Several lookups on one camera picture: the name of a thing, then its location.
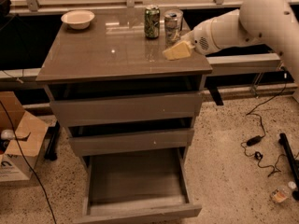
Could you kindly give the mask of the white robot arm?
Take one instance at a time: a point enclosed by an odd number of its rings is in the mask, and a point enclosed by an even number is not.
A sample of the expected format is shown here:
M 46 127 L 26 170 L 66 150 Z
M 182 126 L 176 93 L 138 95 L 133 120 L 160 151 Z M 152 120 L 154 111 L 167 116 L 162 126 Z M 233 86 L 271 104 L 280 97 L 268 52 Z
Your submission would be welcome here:
M 163 52 L 171 61 L 231 47 L 265 44 L 299 82 L 299 23 L 286 0 L 244 0 L 239 9 L 202 21 Z

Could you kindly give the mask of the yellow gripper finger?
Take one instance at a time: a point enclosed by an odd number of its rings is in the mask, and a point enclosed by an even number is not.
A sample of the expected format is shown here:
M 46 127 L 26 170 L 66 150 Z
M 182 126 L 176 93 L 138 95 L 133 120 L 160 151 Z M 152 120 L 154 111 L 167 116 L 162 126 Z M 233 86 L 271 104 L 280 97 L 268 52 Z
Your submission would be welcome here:
M 171 48 L 163 51 L 163 56 L 168 61 L 174 61 L 182 58 L 188 58 L 192 55 L 194 45 L 189 41 L 180 41 Z

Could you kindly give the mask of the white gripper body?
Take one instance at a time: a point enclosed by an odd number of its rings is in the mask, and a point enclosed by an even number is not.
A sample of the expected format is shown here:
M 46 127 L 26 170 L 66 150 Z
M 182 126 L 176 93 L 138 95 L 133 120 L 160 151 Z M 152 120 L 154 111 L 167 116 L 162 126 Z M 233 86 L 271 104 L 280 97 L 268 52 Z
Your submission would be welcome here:
M 200 22 L 181 39 L 192 44 L 194 49 L 203 55 L 220 51 L 213 39 L 212 19 Z

